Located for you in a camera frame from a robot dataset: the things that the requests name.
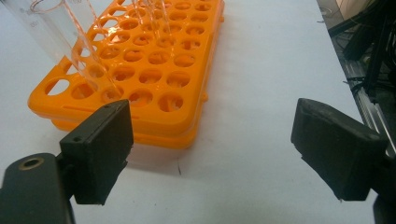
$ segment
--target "clamp jaw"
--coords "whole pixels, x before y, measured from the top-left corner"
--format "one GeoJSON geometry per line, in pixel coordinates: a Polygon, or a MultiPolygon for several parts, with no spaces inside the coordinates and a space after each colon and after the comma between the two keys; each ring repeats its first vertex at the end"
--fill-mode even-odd
{"type": "Polygon", "coordinates": [[[378,193],[375,223],[396,223],[396,160],[386,155],[389,140],[321,102],[299,99],[291,142],[344,201],[365,201],[378,193]]]}
{"type": "Polygon", "coordinates": [[[31,155],[6,169],[0,223],[76,223],[69,199],[105,204],[134,144],[128,100],[99,108],[61,140],[61,153],[31,155]]]}

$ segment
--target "circular hole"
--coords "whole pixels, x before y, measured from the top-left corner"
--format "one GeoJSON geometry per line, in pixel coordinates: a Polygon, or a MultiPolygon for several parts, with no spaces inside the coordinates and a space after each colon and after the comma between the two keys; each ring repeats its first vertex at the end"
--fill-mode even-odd
{"type": "Polygon", "coordinates": [[[80,137],[80,136],[77,136],[77,137],[74,137],[73,138],[73,141],[74,142],[79,142],[79,141],[81,141],[82,140],[82,137],[80,137]]]}
{"type": "Polygon", "coordinates": [[[112,59],[120,54],[120,49],[115,46],[110,46],[102,50],[100,57],[103,59],[112,59]]]}
{"type": "Polygon", "coordinates": [[[137,46],[145,46],[152,40],[151,35],[138,35],[134,38],[134,44],[137,46]]]}
{"type": "Polygon", "coordinates": [[[198,49],[200,46],[201,43],[198,40],[185,40],[181,42],[181,47],[187,50],[198,49]]]}
{"type": "Polygon", "coordinates": [[[175,58],[175,65],[179,67],[190,67],[195,63],[195,58],[189,54],[178,55],[175,58]]]}
{"type": "Polygon", "coordinates": [[[163,28],[163,31],[167,34],[174,34],[181,31],[181,26],[178,23],[171,22],[169,26],[163,28]]]}
{"type": "Polygon", "coordinates": [[[113,7],[108,11],[110,16],[122,16],[125,14],[126,9],[124,7],[113,7]]]}
{"type": "Polygon", "coordinates": [[[98,31],[95,31],[93,33],[93,35],[91,35],[91,40],[101,41],[101,40],[105,39],[105,37],[106,36],[104,35],[103,31],[98,30],[98,31]]]}
{"type": "Polygon", "coordinates": [[[85,62],[82,62],[79,59],[73,59],[73,61],[74,61],[74,66],[77,68],[78,71],[85,69],[87,65],[85,62]]]}
{"type": "Polygon", "coordinates": [[[195,6],[195,9],[198,11],[208,11],[210,8],[212,8],[212,6],[208,3],[202,3],[195,6]]]}
{"type": "Polygon", "coordinates": [[[146,11],[143,8],[133,8],[128,14],[132,18],[142,18],[146,15],[146,11]]]}
{"type": "Polygon", "coordinates": [[[143,25],[142,25],[142,30],[143,30],[143,31],[152,31],[152,26],[151,26],[151,24],[143,24],[143,25]]]}
{"type": "Polygon", "coordinates": [[[172,36],[161,37],[157,40],[157,46],[160,48],[168,48],[175,44],[176,40],[172,36]]]}
{"type": "Polygon", "coordinates": [[[209,19],[209,17],[206,14],[194,14],[191,16],[191,20],[192,21],[196,21],[196,22],[204,22],[207,21],[207,19],[209,19]]]}
{"type": "Polygon", "coordinates": [[[81,84],[75,87],[72,91],[72,97],[75,99],[85,99],[91,96],[94,93],[94,90],[87,84],[81,84]]]}
{"type": "Polygon", "coordinates": [[[163,13],[159,9],[154,10],[154,19],[159,20],[163,17],[163,13]]]}
{"type": "Polygon", "coordinates": [[[139,25],[137,20],[126,20],[120,23],[120,28],[122,30],[133,30],[137,27],[137,25],[139,25]]]}
{"type": "Polygon", "coordinates": [[[105,102],[114,102],[119,100],[122,95],[123,91],[121,88],[109,88],[103,92],[102,97],[105,102]]]}
{"type": "Polygon", "coordinates": [[[163,74],[160,70],[149,69],[140,74],[139,81],[144,84],[153,84],[158,82],[162,76],[163,74]]]}
{"type": "Polygon", "coordinates": [[[179,2],[175,4],[175,8],[179,10],[186,10],[191,7],[191,3],[189,2],[179,2]]]}
{"type": "Polygon", "coordinates": [[[69,84],[69,81],[66,79],[52,81],[45,89],[45,93],[48,96],[61,94],[62,92],[67,90],[69,84]]]}
{"type": "Polygon", "coordinates": [[[172,3],[168,0],[157,1],[157,3],[155,3],[155,7],[158,9],[169,8],[171,6],[172,6],[172,3]]]}
{"type": "Polygon", "coordinates": [[[67,75],[73,75],[75,73],[77,73],[77,69],[75,66],[73,66],[73,64],[68,64],[65,68],[64,68],[65,72],[67,75]]]}
{"type": "Polygon", "coordinates": [[[139,90],[129,96],[129,104],[133,107],[142,107],[152,101],[152,94],[148,90],[139,90]]]}
{"type": "Polygon", "coordinates": [[[91,65],[88,71],[90,73],[90,76],[94,78],[102,77],[106,73],[106,69],[99,64],[91,65]]]}
{"type": "Polygon", "coordinates": [[[201,35],[204,33],[204,31],[205,29],[200,26],[191,26],[186,30],[187,34],[189,35],[201,35]]]}
{"type": "Polygon", "coordinates": [[[170,55],[166,51],[158,51],[151,53],[148,56],[148,62],[152,64],[162,64],[166,63],[170,58],[170,55]]]}
{"type": "Polygon", "coordinates": [[[128,49],[125,51],[124,60],[134,63],[143,58],[143,52],[140,49],[128,49]]]}
{"type": "Polygon", "coordinates": [[[113,78],[117,81],[125,81],[134,75],[134,69],[132,67],[121,66],[117,67],[113,73],[113,78]]]}
{"type": "Polygon", "coordinates": [[[118,24],[117,20],[115,19],[104,19],[100,21],[102,27],[104,28],[110,28],[110,27],[114,27],[118,24]]]}
{"type": "Polygon", "coordinates": [[[134,2],[134,6],[135,7],[142,7],[142,8],[145,8],[146,7],[146,2],[147,0],[133,0],[133,2],[134,2]]]}
{"type": "Polygon", "coordinates": [[[174,88],[182,88],[190,82],[190,76],[184,72],[175,72],[169,75],[166,83],[174,88]]]}
{"type": "Polygon", "coordinates": [[[86,48],[83,48],[83,49],[80,49],[80,50],[79,50],[79,55],[80,55],[81,57],[86,58],[86,57],[89,57],[89,56],[91,55],[91,51],[88,50],[88,49],[86,49],[86,48]]]}
{"type": "Polygon", "coordinates": [[[35,157],[32,159],[28,159],[26,161],[23,161],[20,165],[19,165],[19,169],[22,171],[27,171],[27,170],[32,170],[38,166],[40,166],[41,164],[44,163],[44,159],[41,157],[35,157]]]}
{"type": "Polygon", "coordinates": [[[120,44],[129,40],[129,37],[127,32],[117,32],[110,37],[110,42],[113,44],[120,44]]]}
{"type": "Polygon", "coordinates": [[[169,15],[171,21],[183,21],[187,18],[187,14],[184,12],[173,12],[169,15]]]}
{"type": "Polygon", "coordinates": [[[130,4],[132,4],[131,0],[118,0],[117,4],[119,4],[120,6],[129,6],[130,4]]]}
{"type": "Polygon", "coordinates": [[[163,112],[178,111],[183,106],[183,98],[175,93],[168,93],[161,97],[158,106],[163,112]]]}

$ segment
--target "orange test tube rack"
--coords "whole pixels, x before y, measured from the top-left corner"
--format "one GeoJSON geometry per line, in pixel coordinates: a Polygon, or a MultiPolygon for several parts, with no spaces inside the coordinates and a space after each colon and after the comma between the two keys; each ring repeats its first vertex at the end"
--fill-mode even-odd
{"type": "MultiPolygon", "coordinates": [[[[144,6],[134,7],[131,0],[114,0],[99,17],[108,36],[98,38],[101,32],[93,27],[87,36],[121,98],[130,101],[136,143],[182,149],[193,143],[208,99],[205,88],[224,2],[164,2],[169,24],[165,29],[158,23],[158,31],[168,32],[171,39],[156,39],[152,26],[139,22],[147,16],[144,6]]],[[[103,93],[93,91],[71,67],[66,58],[61,60],[28,101],[32,111],[64,131],[73,130],[104,104],[103,93]],[[67,88],[50,94],[59,81],[67,82],[67,88]]]]}

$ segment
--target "white table surface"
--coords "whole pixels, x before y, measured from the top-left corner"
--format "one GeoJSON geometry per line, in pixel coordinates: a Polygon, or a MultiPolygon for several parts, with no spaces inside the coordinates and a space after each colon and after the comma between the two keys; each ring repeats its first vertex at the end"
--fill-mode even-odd
{"type": "MultiPolygon", "coordinates": [[[[77,222],[374,223],[375,193],[339,202],[290,142],[301,97],[361,120],[316,0],[226,0],[224,16],[194,146],[135,145],[105,206],[72,199],[77,222]]],[[[65,133],[26,104],[52,66],[0,4],[1,179],[20,158],[60,152],[65,133]]]]}

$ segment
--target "test tube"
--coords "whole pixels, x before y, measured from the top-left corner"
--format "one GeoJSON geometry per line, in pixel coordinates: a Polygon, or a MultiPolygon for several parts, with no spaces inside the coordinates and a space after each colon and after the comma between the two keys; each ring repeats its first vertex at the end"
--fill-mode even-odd
{"type": "Polygon", "coordinates": [[[170,32],[169,20],[163,0],[132,0],[139,24],[144,32],[152,32],[156,45],[161,48],[173,47],[175,39],[170,32]],[[141,17],[139,8],[146,11],[141,17]]]}
{"type": "Polygon", "coordinates": [[[30,10],[32,0],[0,0],[0,2],[55,63],[58,63],[64,57],[61,43],[57,43],[48,35],[49,28],[38,15],[30,10]]]}
{"type": "Polygon", "coordinates": [[[102,93],[104,102],[120,99],[119,89],[108,76],[91,42],[65,0],[36,0],[30,9],[50,28],[51,35],[64,44],[64,52],[71,63],[85,77],[90,86],[102,93]]]}
{"type": "Polygon", "coordinates": [[[0,0],[21,22],[35,42],[58,63],[64,56],[73,64],[104,103],[121,93],[101,64],[82,26],[64,0],[0,0]]]}
{"type": "Polygon", "coordinates": [[[66,0],[67,5],[75,16],[84,33],[92,28],[97,34],[107,37],[107,31],[103,29],[93,9],[90,0],[66,0]]]}

